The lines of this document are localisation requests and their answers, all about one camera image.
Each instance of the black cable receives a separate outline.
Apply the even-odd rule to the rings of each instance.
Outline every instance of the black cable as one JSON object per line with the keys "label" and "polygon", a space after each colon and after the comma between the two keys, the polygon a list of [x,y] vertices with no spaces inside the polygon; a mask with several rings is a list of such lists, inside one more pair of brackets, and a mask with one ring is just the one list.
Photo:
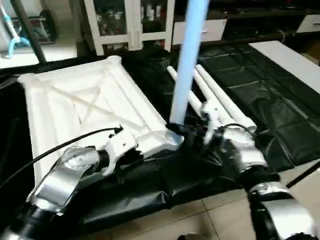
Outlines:
{"label": "black cable", "polygon": [[35,164],[36,162],[38,162],[39,160],[43,159],[44,157],[48,156],[49,154],[54,153],[55,151],[64,148],[65,146],[72,144],[74,142],[77,142],[81,139],[84,139],[88,136],[94,135],[94,134],[98,134],[101,132],[105,132],[105,131],[111,131],[111,130],[115,130],[115,131],[121,131],[122,127],[112,127],[112,128],[103,128],[103,129],[99,129],[96,131],[91,131],[89,133],[83,134],[81,136],[75,137],[69,141],[66,141],[58,146],[55,146],[54,148],[51,148],[50,150],[42,153],[41,155],[35,157],[32,161],[28,162],[27,164],[25,164],[23,167],[21,167],[19,170],[17,170],[15,173],[13,173],[11,176],[9,176],[1,185],[0,185],[0,190],[1,188],[4,187],[4,185],[6,185],[11,179],[13,179],[16,175],[18,175],[20,172],[22,172],[24,169],[26,169],[27,167],[29,167],[30,165]]}
{"label": "black cable", "polygon": [[312,167],[310,167],[308,170],[304,171],[302,174],[300,174],[299,176],[297,176],[295,179],[293,179],[292,181],[290,181],[286,187],[288,189],[292,188],[294,185],[296,185],[297,183],[299,183],[300,181],[302,181],[303,179],[305,179],[306,177],[308,177],[310,174],[314,173],[318,168],[320,168],[320,161],[318,161],[315,165],[313,165]]}

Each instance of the floor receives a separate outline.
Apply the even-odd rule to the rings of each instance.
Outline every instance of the floor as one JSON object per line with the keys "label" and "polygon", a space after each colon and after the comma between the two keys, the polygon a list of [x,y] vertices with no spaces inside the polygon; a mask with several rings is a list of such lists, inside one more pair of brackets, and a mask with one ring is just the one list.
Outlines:
{"label": "floor", "polygon": [[[73,34],[60,34],[55,44],[41,45],[47,62],[77,57],[77,44]],[[8,59],[6,52],[0,52],[0,69],[35,65],[39,61],[31,47],[22,47],[14,51]]]}
{"label": "floor", "polygon": [[[314,162],[281,173],[288,183]],[[291,192],[320,223],[320,171],[295,185]],[[207,197],[106,229],[77,240],[176,240],[197,233],[209,240],[254,240],[249,204],[243,190]]]}

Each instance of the black mat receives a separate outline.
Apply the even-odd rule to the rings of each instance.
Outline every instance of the black mat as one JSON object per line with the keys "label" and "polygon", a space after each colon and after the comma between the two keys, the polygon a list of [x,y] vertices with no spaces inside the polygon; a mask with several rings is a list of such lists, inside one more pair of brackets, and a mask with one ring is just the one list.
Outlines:
{"label": "black mat", "polygon": [[[167,121],[174,82],[166,72],[177,56],[165,51],[123,54],[122,64]],[[44,72],[101,58],[70,59],[45,65],[7,69],[10,74]],[[219,46],[201,51],[199,62],[258,125],[258,140],[268,163],[278,171],[320,157],[320,96],[300,80],[248,45]],[[200,99],[203,96],[194,86]],[[32,158],[23,88],[14,83],[0,89],[0,181]],[[186,123],[197,117],[188,109]],[[4,226],[34,184],[29,168],[1,192]],[[235,170],[214,147],[205,156],[162,152],[154,160],[119,170],[82,190],[62,217],[71,235],[89,234],[147,214],[206,196],[240,188]]]}

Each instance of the white cabinet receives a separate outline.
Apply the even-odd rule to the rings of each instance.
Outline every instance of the white cabinet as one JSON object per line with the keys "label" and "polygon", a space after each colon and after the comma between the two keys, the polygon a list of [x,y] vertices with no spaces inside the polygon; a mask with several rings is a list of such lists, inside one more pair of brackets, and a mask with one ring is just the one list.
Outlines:
{"label": "white cabinet", "polygon": [[175,0],[84,0],[97,55],[107,48],[171,49]]}
{"label": "white cabinet", "polygon": [[307,15],[302,21],[297,33],[310,33],[320,31],[320,15]]}
{"label": "white cabinet", "polygon": [[[227,19],[206,20],[203,24],[201,42],[219,41],[224,34]],[[185,38],[186,22],[176,22],[173,31],[173,45],[182,44]]]}

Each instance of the blue object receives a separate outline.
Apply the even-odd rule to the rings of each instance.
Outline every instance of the blue object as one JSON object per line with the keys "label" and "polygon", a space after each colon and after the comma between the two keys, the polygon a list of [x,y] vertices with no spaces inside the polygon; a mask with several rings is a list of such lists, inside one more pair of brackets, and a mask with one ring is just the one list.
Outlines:
{"label": "blue object", "polygon": [[188,2],[184,41],[180,51],[170,123],[183,125],[185,121],[188,95],[193,81],[208,6],[209,0],[189,0]]}
{"label": "blue object", "polygon": [[[30,47],[30,42],[28,39],[24,38],[24,37],[20,37],[20,42],[23,43],[24,45],[27,45],[28,47]],[[14,54],[14,49],[15,49],[15,45],[20,43],[17,41],[17,39],[13,38],[10,41],[9,44],[9,49],[8,49],[8,58],[12,58],[13,54]]]}

